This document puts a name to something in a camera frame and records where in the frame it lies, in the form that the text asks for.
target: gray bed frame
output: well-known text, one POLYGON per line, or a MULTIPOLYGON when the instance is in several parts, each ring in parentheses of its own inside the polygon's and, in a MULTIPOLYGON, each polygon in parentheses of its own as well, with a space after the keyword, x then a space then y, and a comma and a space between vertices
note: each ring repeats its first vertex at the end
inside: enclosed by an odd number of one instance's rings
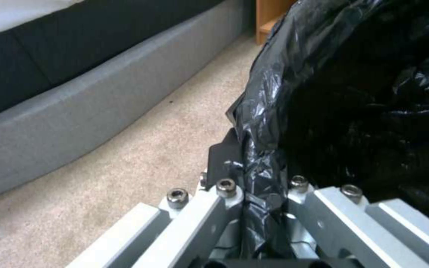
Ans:
POLYGON ((251 20, 226 0, 0 113, 0 193, 87 154, 203 68, 251 20))

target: white bedsheet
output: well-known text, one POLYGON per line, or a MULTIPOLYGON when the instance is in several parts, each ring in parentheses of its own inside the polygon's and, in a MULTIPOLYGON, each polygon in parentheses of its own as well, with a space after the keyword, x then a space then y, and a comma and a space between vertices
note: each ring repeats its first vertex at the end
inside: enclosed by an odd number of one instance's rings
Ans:
POLYGON ((83 0, 0 0, 0 32, 83 0))

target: garbage bag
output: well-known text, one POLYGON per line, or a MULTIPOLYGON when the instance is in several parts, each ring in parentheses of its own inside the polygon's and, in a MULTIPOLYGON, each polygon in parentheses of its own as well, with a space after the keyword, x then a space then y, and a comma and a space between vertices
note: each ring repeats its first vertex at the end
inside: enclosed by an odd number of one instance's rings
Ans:
POLYGON ((242 257, 292 257, 293 175, 429 216, 429 0, 298 0, 226 114, 243 150, 242 257))

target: wooden furniture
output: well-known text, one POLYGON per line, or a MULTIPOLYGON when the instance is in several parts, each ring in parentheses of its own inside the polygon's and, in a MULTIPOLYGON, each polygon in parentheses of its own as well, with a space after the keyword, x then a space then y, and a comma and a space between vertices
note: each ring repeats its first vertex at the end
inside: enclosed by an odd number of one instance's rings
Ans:
POLYGON ((256 0, 256 42, 264 44, 276 22, 296 0, 256 0))

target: bolt head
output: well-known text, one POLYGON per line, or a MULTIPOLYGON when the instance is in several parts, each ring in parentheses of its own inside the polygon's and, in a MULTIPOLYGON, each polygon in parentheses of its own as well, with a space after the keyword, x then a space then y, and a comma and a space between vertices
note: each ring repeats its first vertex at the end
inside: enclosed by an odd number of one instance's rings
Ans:
POLYGON ((200 186, 201 187, 206 187, 206 182, 207 182, 207 173, 206 172, 201 172, 200 173, 200 186))
POLYGON ((340 191, 348 197, 352 202, 358 204, 362 200, 363 192, 362 189, 355 185, 346 184, 340 187, 340 191))
POLYGON ((182 209, 188 203, 188 192, 183 188, 173 188, 166 194, 168 206, 173 209, 182 209))
POLYGON ((289 188, 305 193, 309 188, 309 181, 304 176, 295 175, 289 180, 289 188))
POLYGON ((236 195, 236 183, 232 179, 221 179, 216 183, 216 193, 220 197, 230 198, 236 195))

